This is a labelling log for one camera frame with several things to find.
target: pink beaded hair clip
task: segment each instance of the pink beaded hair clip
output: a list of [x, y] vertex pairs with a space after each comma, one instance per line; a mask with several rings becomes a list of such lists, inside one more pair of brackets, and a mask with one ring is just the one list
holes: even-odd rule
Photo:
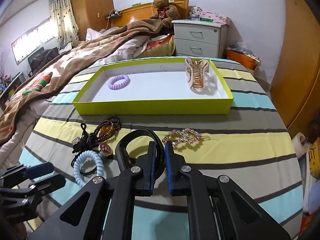
[[[189, 134], [194, 134], [193, 138], [189, 138]], [[179, 139], [176, 139], [176, 140], [170, 140], [170, 138], [175, 135], [175, 134], [178, 134], [180, 135], [181, 137]], [[188, 144], [192, 144], [196, 141], [200, 141], [201, 138], [203, 138], [202, 134], [196, 132], [195, 130], [193, 129], [190, 129], [190, 128], [186, 128], [186, 129], [183, 129], [181, 131], [178, 131], [178, 130], [172, 130], [171, 132], [169, 132], [163, 139], [162, 139], [162, 142], [163, 143], [166, 143], [167, 141], [172, 141], [172, 145], [174, 147], [177, 147], [180, 143], [188, 143]]]

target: white drawer cabinet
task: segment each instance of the white drawer cabinet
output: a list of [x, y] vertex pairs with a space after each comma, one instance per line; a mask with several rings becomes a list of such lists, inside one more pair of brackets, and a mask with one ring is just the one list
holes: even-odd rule
[[192, 20], [174, 20], [172, 23], [177, 56], [224, 56], [228, 25]]

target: striped tablecloth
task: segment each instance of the striped tablecloth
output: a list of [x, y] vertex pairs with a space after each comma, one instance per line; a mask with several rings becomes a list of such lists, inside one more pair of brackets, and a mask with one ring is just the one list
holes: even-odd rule
[[[176, 153], [203, 174], [230, 176], [294, 238], [302, 219], [303, 190], [298, 160], [285, 125], [272, 102], [245, 68], [228, 60], [213, 59], [225, 78], [234, 101], [228, 115], [119, 116], [122, 129], [108, 144], [117, 142], [135, 129], [149, 128], [162, 139], [173, 129], [192, 128], [210, 139], [195, 145], [179, 145]], [[40, 118], [20, 157], [20, 163], [36, 165], [49, 161], [66, 178], [66, 186], [44, 198], [39, 217], [47, 219], [78, 190], [70, 162], [71, 141], [81, 136], [80, 123], [87, 131], [107, 116], [79, 116], [72, 100], [100, 67], [76, 75]], [[146, 153], [149, 138], [140, 137], [128, 146], [131, 157]], [[88, 161], [89, 169], [94, 163]], [[117, 176], [115, 158], [104, 163], [105, 178]], [[170, 197], [164, 173], [152, 197], [137, 197], [133, 219], [133, 240], [188, 239], [185, 197]]]

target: polka dot curtain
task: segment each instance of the polka dot curtain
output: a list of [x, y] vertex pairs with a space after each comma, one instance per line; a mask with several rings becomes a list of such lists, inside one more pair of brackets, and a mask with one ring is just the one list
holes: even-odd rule
[[79, 29], [70, 0], [49, 0], [49, 9], [57, 27], [58, 49], [63, 49], [69, 42], [78, 40]]

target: wooden headboard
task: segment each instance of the wooden headboard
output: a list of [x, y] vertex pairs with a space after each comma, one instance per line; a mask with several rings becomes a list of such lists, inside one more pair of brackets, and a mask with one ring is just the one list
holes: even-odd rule
[[[173, 4], [178, 8], [179, 14], [182, 19], [186, 19], [189, 16], [189, 0], [174, 0]], [[135, 20], [148, 19], [152, 15], [151, 2], [134, 7], [124, 9], [122, 15], [116, 18], [110, 19], [111, 27], [122, 27], [129, 22]]]

